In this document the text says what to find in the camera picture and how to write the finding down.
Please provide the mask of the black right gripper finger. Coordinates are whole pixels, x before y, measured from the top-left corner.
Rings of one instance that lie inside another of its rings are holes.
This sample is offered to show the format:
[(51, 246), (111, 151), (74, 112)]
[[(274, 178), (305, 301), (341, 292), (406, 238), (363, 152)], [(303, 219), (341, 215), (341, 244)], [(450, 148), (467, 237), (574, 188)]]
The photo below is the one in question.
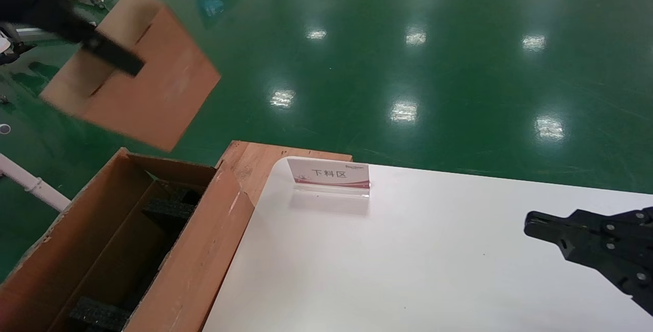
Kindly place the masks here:
[(651, 247), (651, 208), (606, 215), (578, 209), (567, 217), (531, 211), (524, 233), (539, 241), (573, 250), (590, 244)]
[(652, 315), (652, 255), (648, 242), (559, 242), (563, 257), (599, 272)]

